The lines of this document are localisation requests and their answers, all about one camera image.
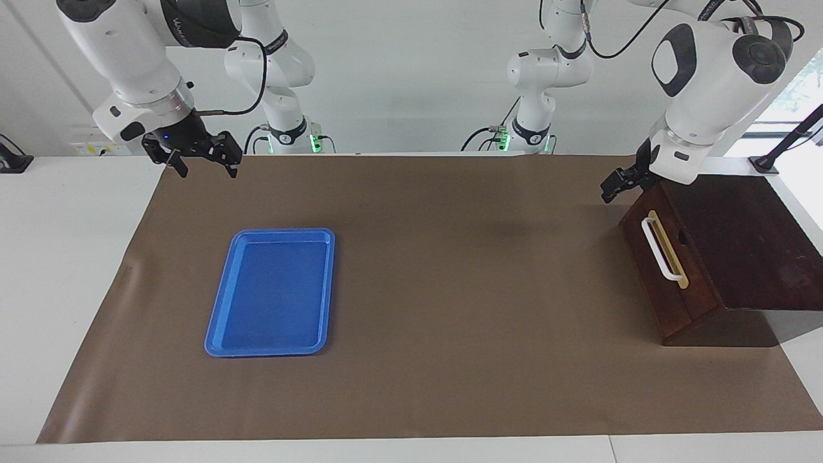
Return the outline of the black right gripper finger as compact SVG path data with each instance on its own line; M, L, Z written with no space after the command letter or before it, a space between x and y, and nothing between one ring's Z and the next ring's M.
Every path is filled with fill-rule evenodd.
M235 179L243 159L242 147L228 131L212 136L210 143L210 160L223 166L230 178Z
M144 136L141 140L141 146L153 164L165 165L175 170L181 178L188 176L188 167L181 159L179 150L172 149L170 152L167 152L155 136Z

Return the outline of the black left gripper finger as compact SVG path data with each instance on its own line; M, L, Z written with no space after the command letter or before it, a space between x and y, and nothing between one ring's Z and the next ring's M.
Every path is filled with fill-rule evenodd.
M636 188L643 179L644 173L636 167L627 169L617 168L606 176L601 183L601 199L605 203L611 203L619 194Z

